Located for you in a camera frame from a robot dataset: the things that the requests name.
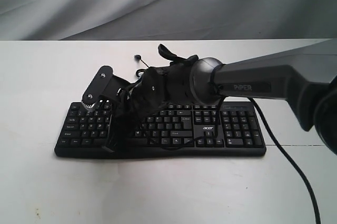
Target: gray backdrop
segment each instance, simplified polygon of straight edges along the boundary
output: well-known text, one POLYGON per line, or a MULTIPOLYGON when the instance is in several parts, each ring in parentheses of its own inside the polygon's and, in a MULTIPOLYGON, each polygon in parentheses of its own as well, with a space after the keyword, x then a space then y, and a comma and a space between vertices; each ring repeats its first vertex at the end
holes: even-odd
POLYGON ((0 39, 337 37, 337 0, 0 0, 0 39))

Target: white table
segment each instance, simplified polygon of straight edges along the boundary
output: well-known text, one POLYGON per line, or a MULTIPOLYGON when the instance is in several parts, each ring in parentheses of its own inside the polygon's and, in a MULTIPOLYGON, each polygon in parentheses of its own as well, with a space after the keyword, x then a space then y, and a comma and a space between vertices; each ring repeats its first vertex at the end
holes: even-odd
MULTIPOLYGON (((165 41, 181 56, 224 63, 320 40, 165 41)), ((0 42, 0 223, 314 223, 304 183, 273 145, 263 158, 75 160, 53 149, 72 101, 111 65, 133 82, 167 65, 160 42, 0 42)), ((258 100, 275 135, 309 178, 322 223, 335 223, 337 157, 301 130, 284 101, 258 100)))

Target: black keyboard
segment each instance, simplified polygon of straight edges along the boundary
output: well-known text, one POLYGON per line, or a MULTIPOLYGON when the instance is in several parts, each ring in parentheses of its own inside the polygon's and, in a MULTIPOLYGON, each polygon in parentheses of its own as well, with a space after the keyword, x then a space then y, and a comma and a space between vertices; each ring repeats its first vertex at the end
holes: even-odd
POLYGON ((265 143, 251 102, 224 102, 220 108, 218 135, 212 138, 215 115, 216 106, 169 105, 166 110, 144 118, 143 130, 139 127, 130 132, 123 141, 123 148, 116 149, 108 138, 109 101, 93 113, 87 112, 81 103, 72 103, 55 153, 59 157, 106 159, 265 154, 265 143), (191 142, 200 136, 207 138, 191 142), (182 146, 171 151, 162 148, 182 146))

